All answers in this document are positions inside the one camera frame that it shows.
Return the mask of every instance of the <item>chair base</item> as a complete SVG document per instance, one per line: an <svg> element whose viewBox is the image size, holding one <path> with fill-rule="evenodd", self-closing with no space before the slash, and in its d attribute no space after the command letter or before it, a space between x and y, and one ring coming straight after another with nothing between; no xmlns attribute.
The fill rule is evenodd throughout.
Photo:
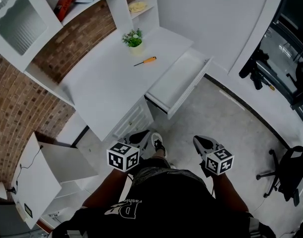
<svg viewBox="0 0 303 238"><path fill-rule="evenodd" d="M277 173L278 172L278 168L279 168L279 162L278 162L276 153L275 153L275 151L273 149L269 150L269 154L272 155L273 158L274 158L275 171L271 172L271 173L267 173L267 174L262 174L262 175L257 175L256 176L256 180L259 180L260 178L263 178L263 177L275 176L274 181L272 182L272 185L271 185L271 187L269 189L269 192L264 194L264 198L269 197L273 190L275 190L275 191L278 190L278 188L276 187L276 183L277 183L277 181L279 179L278 173Z"/></svg>

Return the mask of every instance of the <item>screwdriver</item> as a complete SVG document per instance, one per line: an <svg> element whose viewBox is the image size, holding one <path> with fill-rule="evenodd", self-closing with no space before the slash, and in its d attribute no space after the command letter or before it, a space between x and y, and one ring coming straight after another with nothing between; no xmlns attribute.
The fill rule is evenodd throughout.
<svg viewBox="0 0 303 238"><path fill-rule="evenodd" d="M140 62L140 63L138 63L138 64L136 64L134 66L137 66L137 65L142 64L142 63L147 63L147 62L155 61L156 59L157 59L157 57L151 57L151 58L148 58L148 59L144 60L143 62Z"/></svg>

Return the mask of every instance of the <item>potted plant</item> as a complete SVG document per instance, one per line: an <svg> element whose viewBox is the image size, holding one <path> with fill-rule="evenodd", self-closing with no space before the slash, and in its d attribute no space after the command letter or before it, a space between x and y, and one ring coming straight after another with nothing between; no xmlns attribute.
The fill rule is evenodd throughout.
<svg viewBox="0 0 303 238"><path fill-rule="evenodd" d="M140 56L143 53L142 31L139 28L137 31L132 30L128 34L124 34L122 40L133 55Z"/></svg>

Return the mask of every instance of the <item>white flower pot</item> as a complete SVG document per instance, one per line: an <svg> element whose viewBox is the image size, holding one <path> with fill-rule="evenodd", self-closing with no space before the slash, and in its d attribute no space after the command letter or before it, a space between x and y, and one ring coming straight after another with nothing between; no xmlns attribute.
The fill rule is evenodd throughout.
<svg viewBox="0 0 303 238"><path fill-rule="evenodd" d="M140 43L137 47L128 47L131 54L136 56L136 57L139 57L143 54L144 50L145 50L145 46L144 46L144 43Z"/></svg>

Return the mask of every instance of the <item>brick wall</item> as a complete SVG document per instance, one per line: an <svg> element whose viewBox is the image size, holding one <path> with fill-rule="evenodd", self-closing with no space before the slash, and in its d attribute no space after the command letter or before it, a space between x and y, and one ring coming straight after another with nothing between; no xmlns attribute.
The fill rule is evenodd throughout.
<svg viewBox="0 0 303 238"><path fill-rule="evenodd" d="M102 0L65 25L33 62L59 83L115 29L107 3ZM74 112L0 55L0 181L6 187L32 132L39 141L52 143Z"/></svg>

